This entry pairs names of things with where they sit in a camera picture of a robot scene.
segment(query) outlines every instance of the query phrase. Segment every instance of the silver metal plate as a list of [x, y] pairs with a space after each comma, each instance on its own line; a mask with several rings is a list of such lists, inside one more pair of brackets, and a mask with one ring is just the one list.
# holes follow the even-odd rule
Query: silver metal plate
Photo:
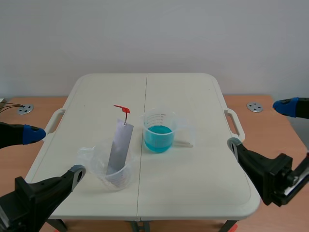
[[257, 102], [250, 102], [247, 104], [247, 108], [252, 111], [252, 112], [256, 112], [259, 113], [263, 110], [263, 107], [261, 104], [257, 103]]
[[25, 107], [19, 107], [17, 110], [17, 113], [19, 115], [25, 115], [30, 113], [34, 109], [34, 106], [32, 104], [27, 104]]

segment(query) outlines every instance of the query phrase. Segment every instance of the measuring cup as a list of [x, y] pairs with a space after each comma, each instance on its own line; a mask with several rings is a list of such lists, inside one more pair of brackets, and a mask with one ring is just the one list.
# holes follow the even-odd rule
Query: measuring cup
[[146, 146], [154, 152], [168, 150], [174, 141], [174, 136], [180, 129], [190, 132], [190, 141], [180, 142], [182, 146], [193, 147], [194, 129], [187, 125], [185, 119], [180, 119], [170, 110], [157, 108], [145, 112], [143, 119], [143, 139]]

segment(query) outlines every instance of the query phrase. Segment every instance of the measuring cup handle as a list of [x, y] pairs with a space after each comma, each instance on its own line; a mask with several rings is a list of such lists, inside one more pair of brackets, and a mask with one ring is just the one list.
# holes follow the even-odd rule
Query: measuring cup handle
[[190, 132], [190, 141], [189, 142], [182, 142], [183, 145], [187, 147], [194, 147], [195, 145], [195, 136], [196, 130], [195, 127], [188, 124], [188, 122], [184, 118], [178, 119], [178, 130], [188, 130]]

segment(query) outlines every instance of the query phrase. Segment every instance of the metal floor mount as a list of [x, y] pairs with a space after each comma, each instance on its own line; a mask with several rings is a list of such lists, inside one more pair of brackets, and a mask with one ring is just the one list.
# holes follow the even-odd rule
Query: metal floor mount
[[34, 106], [32, 104], [27, 104], [24, 107], [19, 107], [17, 110], [17, 113], [19, 115], [26, 115], [30, 113], [34, 109]]

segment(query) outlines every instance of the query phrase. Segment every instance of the red clip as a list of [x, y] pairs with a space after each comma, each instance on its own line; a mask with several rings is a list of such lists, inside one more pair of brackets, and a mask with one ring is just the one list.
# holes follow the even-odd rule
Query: red clip
[[130, 110], [129, 110], [128, 108], [125, 108], [125, 107], [120, 106], [120, 105], [114, 105], [114, 106], [121, 108], [121, 109], [122, 109], [122, 112], [124, 112], [124, 113], [129, 113], [129, 114], [130, 114]]
[[127, 114], [130, 114], [130, 109], [125, 108], [125, 107], [120, 106], [120, 105], [114, 105], [114, 106], [121, 108], [122, 112], [124, 112], [126, 114], [126, 119], [127, 119]]

